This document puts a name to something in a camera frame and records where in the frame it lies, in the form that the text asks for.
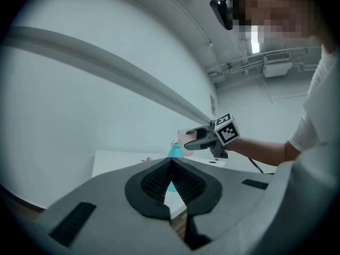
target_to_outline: air conditioning unit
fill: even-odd
[[[277,53],[263,56],[263,74],[267,78],[287,74],[292,68],[290,53]]]

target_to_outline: ceiling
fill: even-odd
[[[260,55],[248,57],[252,55],[250,39],[241,37],[237,29],[225,30],[213,14],[210,0],[134,1],[154,12],[182,38],[216,87],[258,74],[255,67],[231,77],[230,68],[262,60],[263,52],[300,48],[284,50],[291,53],[293,65],[294,62],[297,65],[314,65],[321,58],[320,44],[313,39],[264,39],[262,43],[260,41]],[[297,68],[293,67],[290,71],[297,72]]]

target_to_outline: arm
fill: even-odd
[[[295,160],[300,154],[288,141],[286,143],[262,142],[244,137],[239,137],[228,144],[226,150],[274,166],[288,160]]]

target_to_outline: white table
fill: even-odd
[[[125,168],[128,166],[141,163],[141,160],[146,160],[147,157],[151,159],[166,158],[167,155],[161,153],[133,153],[121,151],[97,150],[95,161],[93,164],[92,177]],[[187,159],[196,162],[213,165],[221,168],[229,168],[240,171],[253,172],[251,164],[247,165],[232,165],[225,161],[213,161],[208,159],[201,159],[195,157],[186,157]],[[171,219],[175,218],[186,209],[186,205],[177,192],[166,192],[164,204],[170,208]]]

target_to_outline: black rubber pad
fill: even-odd
[[[79,203],[69,215],[50,233],[50,237],[68,247],[80,232],[96,205],[88,202]]]
[[[260,181],[254,181],[254,180],[249,180],[249,179],[246,179],[244,181],[242,181],[243,184],[245,185],[249,185],[249,186],[252,186],[252,187],[255,187],[255,188],[259,188],[259,189],[263,189],[265,190],[268,186],[268,183],[265,183],[265,182],[260,182]]]

